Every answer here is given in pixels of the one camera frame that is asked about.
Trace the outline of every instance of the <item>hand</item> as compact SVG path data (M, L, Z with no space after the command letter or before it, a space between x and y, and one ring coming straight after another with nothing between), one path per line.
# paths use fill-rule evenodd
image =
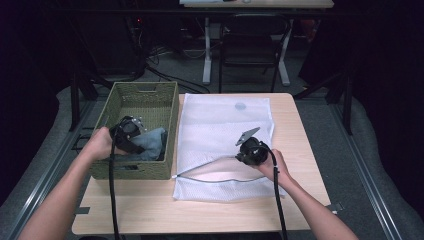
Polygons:
M287 165L284 162L283 154L277 149L272 149L272 153L275 155L275 160L277 161L278 167L278 182L284 188L284 185L290 184L292 182L292 177L290 176ZM272 156L268 153L268 158L259 166L253 166L262 172L267 178L271 181L274 181L274 163L272 161Z
M112 138L109 129L102 127L94 131L90 140L85 144L80 154L86 154L92 161L109 157L112 148ZM115 154L125 155L125 151L115 148Z

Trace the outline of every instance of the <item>black chair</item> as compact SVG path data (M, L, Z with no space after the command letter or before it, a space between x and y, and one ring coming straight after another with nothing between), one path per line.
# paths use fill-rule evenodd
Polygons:
M275 68L271 92L274 92L278 64L290 21L276 14L235 14L224 20L220 29L219 93L222 92L222 68Z

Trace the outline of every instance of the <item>white table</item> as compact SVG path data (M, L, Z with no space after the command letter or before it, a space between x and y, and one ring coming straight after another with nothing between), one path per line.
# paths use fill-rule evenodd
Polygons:
M230 2L214 2L208 3L190 3L184 4L185 7L189 8L332 8L334 5L332 0L250 0L249 3L245 3L242 0L230 1ZM212 60L210 55L210 29L209 19L205 19L205 65L203 68L203 84L210 84ZM289 43L290 34L287 35L283 44L283 51L281 53L278 70L280 72L281 82L283 86L290 86L289 76L287 74L286 65L284 64L284 57Z

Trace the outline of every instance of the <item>wire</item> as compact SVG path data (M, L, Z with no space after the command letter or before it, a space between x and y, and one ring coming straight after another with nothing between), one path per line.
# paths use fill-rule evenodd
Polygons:
M158 50L158 46L155 45L153 48L155 49L155 53L154 54L150 54L150 56L147 59L149 61L151 61L153 64L159 65L159 54L158 54L159 50Z
M125 117L122 118L121 121L119 121L118 128L121 126L124 120L125 120ZM115 185L114 185L114 176L113 176L117 132L118 132L118 129L115 129L115 132L113 133L112 149L110 150L110 160L109 160L109 190L110 190L110 202L112 205L113 232L114 232L115 240L120 239L118 220L116 217Z
M150 67L148 64L147 64L147 66L146 66L146 69L147 69L147 70L149 70L150 72L152 72L153 74L155 74L155 75L157 75L157 76L159 76L159 77L161 77L161 78L165 79L165 80L173 81L172 79L174 79L174 80L175 80L175 81L177 81L177 82L178 82L178 81L180 81L180 82L189 83L189 84L192 84L192 85L194 85L194 86L196 86L196 87L198 87L198 88L203 89L206 93L210 93L209 89L207 89L207 88L206 88L206 87L204 87L204 86L201 86L201 85L196 84L196 83L192 83L192 82L190 82L190 81L187 81L187 80L184 80L184 79L181 79L181 78L178 78L178 77L173 77L173 76L170 76L170 75L167 75L167 74L161 73L161 72L159 72L158 70L156 70L156 69L154 69L154 68ZM185 85L185 84L183 84L183 83L180 83L180 82L178 83L178 85L179 85L179 86L181 86L181 87L182 87L182 88L184 88L184 89L187 89L187 90L192 91L192 92L194 92L194 93L205 93L205 92L202 92L202 91L196 90L196 89L194 89L194 88L192 88L192 87L189 87L189 86L187 86L187 85Z
M83 149L83 147L78 146L79 141L82 140L82 139L84 139L84 140L90 139L90 137L91 137L91 134L84 134L84 135L79 134L78 138L75 140L74 144L72 145L71 150L75 150L79 154L80 150Z
M280 191L278 190L278 173L279 173L279 171L278 171L277 160L275 158L274 153L271 151L271 149L269 149L269 147L260 146L260 145L250 147L250 149L252 149L252 150L258 149L258 148L266 149L271 154L272 163L274 165L274 193L275 193L275 200L277 202L278 214L280 215L281 231L282 231L283 239L288 240L287 229L286 229L286 221L284 219L283 207L281 206Z
M215 48L216 46L219 46L219 45L221 45L221 43L216 43L215 45L213 45L212 47L210 47L210 50L212 50L213 48ZM196 52L196 51L197 52L201 51L202 53L200 55L198 55L198 56L191 56L190 54L187 53L187 52ZM185 50L183 50L183 53L188 58L196 59L196 58L199 58L199 57L205 55L206 49L185 49Z
M150 51L149 56L151 57L153 55L162 55L164 53L172 53L172 51L167 47L156 44L155 47L152 47L152 51Z
M199 19L198 18L195 18L195 19L196 19L197 25L199 25L200 30L202 31L203 35L205 35L205 31L203 30L203 26L202 26L202 24L200 24Z

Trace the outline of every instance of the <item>black cable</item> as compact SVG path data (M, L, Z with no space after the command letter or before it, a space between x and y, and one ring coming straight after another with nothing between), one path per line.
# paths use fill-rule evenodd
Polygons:
M282 231L283 239L288 240L287 229L286 229L286 221L284 219L283 207L281 206L280 191L278 190L278 173L279 173L279 171L278 171L278 166L277 166L277 160L275 158L274 153L272 152L271 149L269 149L269 147L260 146L260 145L250 147L250 149L252 149L252 150L256 150L258 148L266 149L271 154L272 163L274 165L274 193L275 193L275 200L277 202L278 214L280 215L281 231Z
M174 76L170 76L170 75L167 75L167 74L161 73L161 72L159 72L158 70L156 70L156 69L154 69L154 68L150 67L148 64L147 64L147 66L146 66L146 69L147 69L147 70L149 70L151 73L153 73L153 74L155 74L155 75L157 75L157 76L159 76L159 77L161 77L161 78L163 78L163 79L166 79L166 80L168 80L168 81L172 81L172 80L171 80L171 78L172 78L172 79L176 80L177 82L178 82L178 81L186 82L186 83L192 84L192 85L194 85L194 86L196 86L196 87L198 87L198 88L202 88L203 90L205 90L205 92L206 92L206 93L210 93L209 89L207 89L207 88L206 88L206 87L204 87L204 86L201 86L201 85L196 84L196 83L192 83L192 82L190 82L190 81L187 81L187 80L184 80L184 79L181 79L181 78L178 78L178 77L174 77ZM187 86L187 85L184 85L184 84L182 84L182 83L178 83L178 84L179 84L181 87L183 87L183 88L185 88L185 89L187 89L187 90L189 90L189 91L193 91L193 92L195 92L195 93L204 93L204 92L201 92L201 91L196 90L196 89L194 89L194 88L191 88L191 87L189 87L189 86Z
M79 154L80 150L83 149L83 147L78 146L79 141L82 140L82 139L88 140L88 139L90 139L90 137L91 137L91 134L84 134L84 135L79 134L78 138L75 140L74 144L72 145L71 150L75 150Z
M157 45L155 45L153 48L154 48L155 54L150 54L150 56L147 58L147 60L151 61L155 65L159 65L158 47L157 47Z
M125 118L122 118L119 122L118 127L121 127L122 122ZM113 232L115 236L115 240L119 240L119 228L118 228L118 220L116 217L116 200L115 200L115 185L114 185L114 162L115 162L115 144L116 144L116 135L118 130L115 130L112 139L112 149L110 150L110 160L109 160L109 191L110 191L110 202L112 205L112 220L113 220Z

